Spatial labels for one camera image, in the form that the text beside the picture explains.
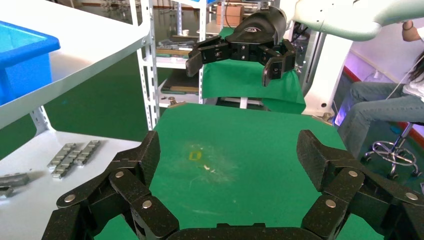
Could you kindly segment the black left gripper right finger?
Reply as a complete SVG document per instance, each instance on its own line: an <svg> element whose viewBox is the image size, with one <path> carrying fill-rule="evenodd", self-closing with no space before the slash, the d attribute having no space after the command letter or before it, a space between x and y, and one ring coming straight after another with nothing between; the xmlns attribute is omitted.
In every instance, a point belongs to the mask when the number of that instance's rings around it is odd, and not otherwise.
<svg viewBox="0 0 424 240"><path fill-rule="evenodd" d="M303 229L334 240L356 215L386 240L423 239L422 194L371 172L349 152L322 144L310 130L299 132L296 153L321 193L304 216Z"/></svg>

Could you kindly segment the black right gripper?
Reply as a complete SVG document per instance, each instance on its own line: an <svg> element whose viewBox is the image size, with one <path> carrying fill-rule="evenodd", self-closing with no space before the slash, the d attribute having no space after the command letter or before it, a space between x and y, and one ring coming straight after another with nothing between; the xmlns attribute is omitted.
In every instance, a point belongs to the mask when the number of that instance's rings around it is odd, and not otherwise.
<svg viewBox="0 0 424 240"><path fill-rule="evenodd" d="M280 9L258 10L225 40L218 35L195 44L185 62L186 75L193 77L204 64L227 59L259 62L264 66L262 85L267 87L271 80L281 79L295 67L295 48L288 39L282 40L286 27L287 21Z"/></svg>

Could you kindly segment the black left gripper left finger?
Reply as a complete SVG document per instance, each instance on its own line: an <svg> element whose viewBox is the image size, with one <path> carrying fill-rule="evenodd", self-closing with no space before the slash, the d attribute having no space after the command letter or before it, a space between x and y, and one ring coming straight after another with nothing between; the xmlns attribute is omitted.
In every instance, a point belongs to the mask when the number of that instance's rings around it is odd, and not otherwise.
<svg viewBox="0 0 424 240"><path fill-rule="evenodd" d="M139 146L118 152L101 174L57 199L42 238L92 240L121 216L140 240L168 239L179 221L150 191L160 153L156 131Z"/></svg>

